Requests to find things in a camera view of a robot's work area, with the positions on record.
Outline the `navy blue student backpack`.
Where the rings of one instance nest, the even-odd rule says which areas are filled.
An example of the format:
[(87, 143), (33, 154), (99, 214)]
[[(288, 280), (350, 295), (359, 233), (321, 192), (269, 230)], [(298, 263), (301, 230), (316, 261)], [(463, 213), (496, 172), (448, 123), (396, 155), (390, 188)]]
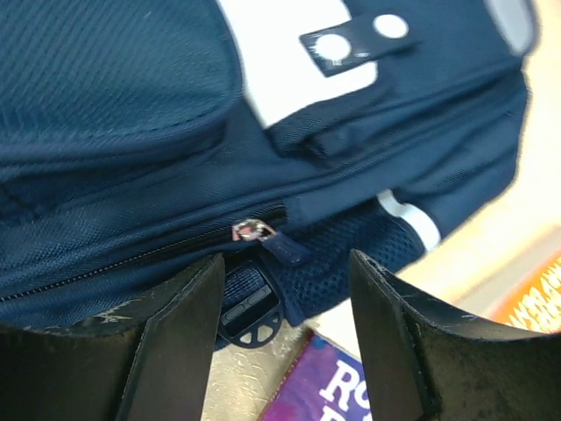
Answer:
[(1, 319), (227, 261), (217, 344), (397, 271), (516, 171), (529, 1), (4, 1)]

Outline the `orange Treehouse book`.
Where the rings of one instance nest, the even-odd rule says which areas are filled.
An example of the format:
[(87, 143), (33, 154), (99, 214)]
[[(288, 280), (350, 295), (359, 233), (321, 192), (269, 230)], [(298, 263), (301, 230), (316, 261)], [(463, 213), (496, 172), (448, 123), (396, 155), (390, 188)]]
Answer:
[(532, 332), (560, 332), (560, 252), (514, 287), (489, 319)]

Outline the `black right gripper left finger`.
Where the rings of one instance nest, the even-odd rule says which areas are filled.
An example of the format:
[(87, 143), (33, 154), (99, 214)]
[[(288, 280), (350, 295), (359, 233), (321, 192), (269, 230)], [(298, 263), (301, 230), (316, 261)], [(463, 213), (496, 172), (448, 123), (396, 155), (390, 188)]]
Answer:
[(215, 254), (81, 325), (3, 325), (2, 419), (199, 419), (224, 278)]

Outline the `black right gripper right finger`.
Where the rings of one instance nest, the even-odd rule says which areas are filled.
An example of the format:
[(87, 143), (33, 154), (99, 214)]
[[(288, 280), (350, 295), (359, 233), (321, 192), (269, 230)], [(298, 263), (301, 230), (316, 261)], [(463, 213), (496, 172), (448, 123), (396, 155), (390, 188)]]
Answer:
[(558, 334), (461, 310), (359, 250), (349, 285), (374, 419), (559, 419)]

